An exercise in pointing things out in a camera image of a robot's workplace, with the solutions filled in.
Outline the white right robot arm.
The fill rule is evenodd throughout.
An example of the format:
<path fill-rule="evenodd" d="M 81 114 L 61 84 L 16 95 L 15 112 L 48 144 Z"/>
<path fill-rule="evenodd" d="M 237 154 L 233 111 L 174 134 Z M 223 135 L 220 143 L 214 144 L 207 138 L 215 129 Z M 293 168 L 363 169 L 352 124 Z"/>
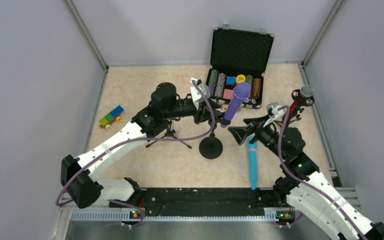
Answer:
<path fill-rule="evenodd" d="M 322 229 L 332 240 L 384 240 L 384 223 L 362 215 L 329 182 L 308 157 L 296 127 L 279 133 L 264 124 L 268 116 L 244 119 L 245 126 L 227 129 L 239 145 L 260 142 L 280 160 L 284 177 L 273 190 L 280 201 L 295 208 Z"/>

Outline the small tripod mic stand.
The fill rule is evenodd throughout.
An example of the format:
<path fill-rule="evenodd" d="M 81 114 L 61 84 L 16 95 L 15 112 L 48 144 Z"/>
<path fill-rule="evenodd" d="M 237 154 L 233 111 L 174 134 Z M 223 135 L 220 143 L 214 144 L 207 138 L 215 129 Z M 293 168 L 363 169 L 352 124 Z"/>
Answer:
<path fill-rule="evenodd" d="M 161 139 L 164 139 L 164 138 L 171 138 L 171 139 L 175 139 L 175 140 L 178 140 L 179 138 L 175 136 L 175 133 L 176 131 L 173 129 L 173 121 L 172 120 L 169 120 L 168 121 L 168 124 L 167 124 L 167 127 L 166 127 L 166 132 L 164 133 L 164 135 L 161 137 Z M 145 147 L 146 148 L 149 148 L 151 147 L 153 144 L 157 143 L 159 140 L 153 140 L 151 141 L 150 143 L 148 143 Z"/>

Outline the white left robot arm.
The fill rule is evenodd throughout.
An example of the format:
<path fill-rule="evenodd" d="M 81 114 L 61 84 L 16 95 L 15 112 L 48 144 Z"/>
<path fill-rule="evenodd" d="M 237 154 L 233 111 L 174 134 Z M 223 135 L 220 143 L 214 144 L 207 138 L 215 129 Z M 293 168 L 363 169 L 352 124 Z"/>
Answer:
<path fill-rule="evenodd" d="M 84 209 L 102 192 L 109 194 L 110 190 L 98 182 L 101 175 L 135 148 L 159 141 L 157 136 L 169 128 L 170 122 L 193 117 L 194 123 L 200 124 L 222 116 L 221 105 L 210 99 L 208 86 L 194 78 L 190 82 L 185 98 L 180 98 L 173 83 L 160 83 L 150 95 L 149 104 L 112 137 L 76 157 L 65 156 L 61 161 L 62 190 L 55 204 L 62 207 L 74 203 Z"/>

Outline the round base clip mic stand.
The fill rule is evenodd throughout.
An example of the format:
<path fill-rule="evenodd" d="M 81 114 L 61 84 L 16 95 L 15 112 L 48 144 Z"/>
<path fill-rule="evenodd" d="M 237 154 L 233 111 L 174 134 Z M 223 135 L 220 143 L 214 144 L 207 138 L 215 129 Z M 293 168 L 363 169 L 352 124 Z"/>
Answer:
<path fill-rule="evenodd" d="M 202 157 L 213 160 L 221 156 L 223 152 L 223 144 L 216 137 L 215 130 L 217 129 L 218 124 L 226 124 L 227 126 L 231 124 L 231 120 L 224 119 L 224 113 L 215 117 L 215 120 L 209 120 L 208 123 L 211 124 L 212 130 L 210 131 L 209 136 L 203 138 L 199 144 L 199 153 Z"/>

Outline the cyan toy microphone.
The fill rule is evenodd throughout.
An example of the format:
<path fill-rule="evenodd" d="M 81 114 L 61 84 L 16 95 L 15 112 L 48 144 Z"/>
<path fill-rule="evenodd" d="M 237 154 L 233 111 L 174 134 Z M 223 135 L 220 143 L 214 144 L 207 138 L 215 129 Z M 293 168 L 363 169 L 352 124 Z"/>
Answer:
<path fill-rule="evenodd" d="M 251 143 L 253 136 L 249 136 L 246 142 L 248 156 L 248 172 L 250 188 L 256 190 L 258 185 L 258 145 L 256 142 Z"/>

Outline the purple toy microphone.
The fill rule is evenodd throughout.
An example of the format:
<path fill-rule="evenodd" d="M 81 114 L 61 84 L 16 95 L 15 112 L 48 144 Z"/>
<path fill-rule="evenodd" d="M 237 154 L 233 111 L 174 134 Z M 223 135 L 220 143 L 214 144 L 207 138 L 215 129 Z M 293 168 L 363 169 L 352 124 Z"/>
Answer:
<path fill-rule="evenodd" d="M 249 98 L 252 87 L 246 82 L 240 82 L 233 88 L 233 97 L 224 112 L 223 119 L 231 122 L 241 104 Z"/>

